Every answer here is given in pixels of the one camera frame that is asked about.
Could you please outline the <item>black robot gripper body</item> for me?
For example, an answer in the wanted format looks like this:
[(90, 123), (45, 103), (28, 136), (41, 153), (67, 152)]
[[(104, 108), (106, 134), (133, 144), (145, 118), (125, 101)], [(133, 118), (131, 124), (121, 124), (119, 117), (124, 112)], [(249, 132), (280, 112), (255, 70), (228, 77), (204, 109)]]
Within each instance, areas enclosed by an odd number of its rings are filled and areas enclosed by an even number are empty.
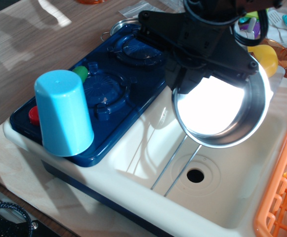
[(138, 39), (171, 54), (185, 68), (220, 79), (246, 80), (259, 64), (235, 40), (228, 25), (191, 13), (141, 11)]

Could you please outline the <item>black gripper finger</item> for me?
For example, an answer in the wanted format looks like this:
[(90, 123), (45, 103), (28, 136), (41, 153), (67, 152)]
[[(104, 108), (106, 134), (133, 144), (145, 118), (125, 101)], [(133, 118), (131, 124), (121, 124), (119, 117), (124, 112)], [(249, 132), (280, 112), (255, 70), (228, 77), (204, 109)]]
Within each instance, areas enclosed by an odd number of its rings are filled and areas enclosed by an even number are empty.
[(205, 75), (203, 66), (193, 62), (183, 63), (174, 58), (168, 58), (165, 64), (165, 82), (168, 87), (179, 94), (188, 94), (202, 80)]

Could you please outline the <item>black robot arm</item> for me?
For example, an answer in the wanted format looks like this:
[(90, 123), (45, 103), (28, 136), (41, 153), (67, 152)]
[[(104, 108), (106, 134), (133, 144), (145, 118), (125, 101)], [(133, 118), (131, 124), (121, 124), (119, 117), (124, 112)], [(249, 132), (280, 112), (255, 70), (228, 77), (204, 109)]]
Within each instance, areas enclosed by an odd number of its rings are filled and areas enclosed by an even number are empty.
[[(165, 81), (171, 90), (189, 93), (203, 78), (216, 77), (245, 87), (258, 63), (245, 46), (259, 45), (268, 32), (266, 10), (279, 0), (186, 0), (183, 13), (141, 11), (138, 38), (165, 53)], [(237, 21), (257, 12), (260, 37), (247, 39), (235, 31)]]

